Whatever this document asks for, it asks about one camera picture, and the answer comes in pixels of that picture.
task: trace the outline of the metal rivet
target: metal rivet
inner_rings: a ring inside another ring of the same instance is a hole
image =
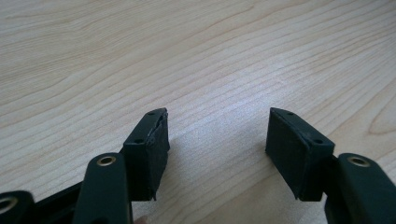
[[[97,164],[100,166],[108,166],[116,161],[115,157],[106,156],[98,160]]]
[[[0,199],[0,215],[11,210],[15,205],[17,205],[17,203],[18,199],[14,196],[8,196]]]
[[[351,156],[348,157],[347,160],[357,166],[361,166],[361,167],[369,167],[370,166],[370,162],[368,162],[367,160],[360,158],[360,157],[355,157],[355,156]]]

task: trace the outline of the black plastic part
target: black plastic part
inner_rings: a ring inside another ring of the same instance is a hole
[[[0,194],[0,223],[37,223],[32,194],[22,190]]]
[[[166,108],[150,111],[124,143],[121,154],[127,156],[124,159],[128,167],[130,201],[149,201],[155,196],[168,158],[167,126]],[[81,182],[38,202],[40,223],[71,223],[80,188]]]
[[[71,223],[80,188],[81,182],[38,202],[36,208],[40,223]]]
[[[395,224],[396,187],[379,165],[352,153],[341,154],[338,164],[351,223]]]
[[[168,160],[166,108],[148,112],[123,144],[131,201],[155,200]]]
[[[93,158],[78,196],[74,224],[132,223],[125,161],[120,153]]]
[[[320,201],[321,164],[332,158],[334,143],[296,114],[270,109],[266,153],[296,198]]]
[[[351,216],[344,199],[343,192],[339,186],[342,178],[338,160],[334,156],[326,163],[323,163],[323,190],[327,194],[324,211],[329,224],[350,224]]]

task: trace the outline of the clamp jaw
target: clamp jaw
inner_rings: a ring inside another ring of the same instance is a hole
[[[166,108],[148,112],[120,153],[93,158],[84,180],[35,203],[27,191],[0,194],[0,223],[133,223],[131,201],[156,200],[168,160]]]
[[[296,114],[271,108],[266,153],[295,198],[319,202],[327,194],[328,222],[396,223],[396,188],[361,155],[334,157],[335,144]]]

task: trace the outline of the small hole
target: small hole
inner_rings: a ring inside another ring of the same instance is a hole
[[[18,202],[16,197],[10,196],[0,199],[0,215],[6,213],[13,208]]]
[[[137,144],[140,144],[140,143],[143,143],[145,140],[143,140],[143,139],[136,139],[136,140],[134,140],[134,142],[135,143],[137,143]]]
[[[370,166],[370,162],[368,162],[367,160],[365,160],[363,158],[359,158],[359,157],[349,157],[348,161],[354,165],[361,166],[361,167],[369,167]]]
[[[115,161],[116,161],[115,157],[103,157],[103,158],[99,159],[97,164],[100,166],[107,166],[107,165],[114,163]]]

